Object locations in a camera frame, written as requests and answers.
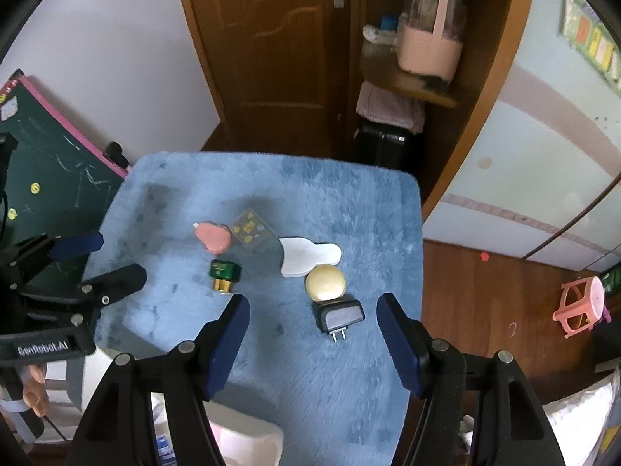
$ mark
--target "wooden door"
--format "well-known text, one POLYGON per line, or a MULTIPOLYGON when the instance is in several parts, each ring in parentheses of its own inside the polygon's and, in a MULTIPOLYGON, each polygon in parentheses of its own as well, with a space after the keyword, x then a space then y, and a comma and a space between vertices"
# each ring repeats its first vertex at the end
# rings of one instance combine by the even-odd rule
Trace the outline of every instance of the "wooden door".
POLYGON ((349 0, 342 9, 333 0, 188 0, 184 7, 236 150, 343 155, 349 0))

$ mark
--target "cabinet shelf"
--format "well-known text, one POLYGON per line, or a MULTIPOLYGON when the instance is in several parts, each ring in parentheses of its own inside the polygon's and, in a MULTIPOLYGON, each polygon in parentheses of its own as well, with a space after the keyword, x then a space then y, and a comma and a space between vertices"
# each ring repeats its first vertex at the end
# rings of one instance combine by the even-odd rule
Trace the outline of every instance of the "cabinet shelf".
POLYGON ((455 108, 457 101, 450 95, 435 90, 421 76, 403 71, 397 64, 397 55, 388 45, 364 42, 360 55, 360 71, 367 82, 409 98, 416 98, 447 108, 455 108))

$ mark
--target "plastic stool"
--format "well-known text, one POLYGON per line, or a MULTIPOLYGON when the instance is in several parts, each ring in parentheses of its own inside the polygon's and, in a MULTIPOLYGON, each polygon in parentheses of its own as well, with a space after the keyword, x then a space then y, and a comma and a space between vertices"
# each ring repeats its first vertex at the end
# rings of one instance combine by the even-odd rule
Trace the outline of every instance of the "plastic stool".
POLYGON ((567 333, 565 338, 580 333, 589 328, 592 324, 595 324, 602 318, 602 311, 604 310, 604 287, 602 281, 597 277, 581 278, 568 284, 561 286, 563 289, 563 295, 561 296, 561 304, 558 310, 552 314, 552 319, 557 320, 563 326, 563 329, 567 333), (581 294, 578 286, 585 284, 585 293, 581 294), (567 293, 572 289, 578 300, 571 305, 566 305, 567 293), (578 317, 585 314, 588 322, 585 325, 580 325, 576 329, 570 328, 567 320, 572 317, 578 317))

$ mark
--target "wooden floor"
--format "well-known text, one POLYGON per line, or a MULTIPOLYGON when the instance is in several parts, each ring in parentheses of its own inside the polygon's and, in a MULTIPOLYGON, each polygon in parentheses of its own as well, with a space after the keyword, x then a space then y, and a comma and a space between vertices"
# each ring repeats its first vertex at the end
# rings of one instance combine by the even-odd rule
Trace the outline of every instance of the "wooden floor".
MULTIPOLYGON (((513 353, 542 403, 584 389, 594 375, 591 334, 569 339, 552 314, 561 284, 576 272, 545 264, 428 242, 423 244, 422 322, 434 338, 444 338, 464 353, 492 356, 513 353)), ((464 413, 474 411, 466 398, 464 413)), ((402 440, 393 464, 402 461, 420 412, 411 401, 402 440)))

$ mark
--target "blue table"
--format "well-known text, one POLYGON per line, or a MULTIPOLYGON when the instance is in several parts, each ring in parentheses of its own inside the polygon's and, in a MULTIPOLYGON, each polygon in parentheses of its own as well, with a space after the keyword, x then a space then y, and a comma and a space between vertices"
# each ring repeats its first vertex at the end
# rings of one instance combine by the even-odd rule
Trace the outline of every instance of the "blue table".
POLYGON ((337 243, 348 293, 366 320, 334 343, 321 334, 304 279, 280 276, 282 247, 253 255, 235 291, 250 301, 248 332, 227 386, 215 398, 284 431, 282 466, 389 465, 408 406, 375 317, 393 292, 420 317, 422 235, 415 180, 401 172, 330 160, 241 153, 159 153, 142 158, 121 186, 91 255, 88 278, 129 263, 145 288, 104 311, 97 341, 136 356, 193 339, 228 302, 211 290, 212 256, 194 222, 232 224, 251 207, 279 236, 337 243))

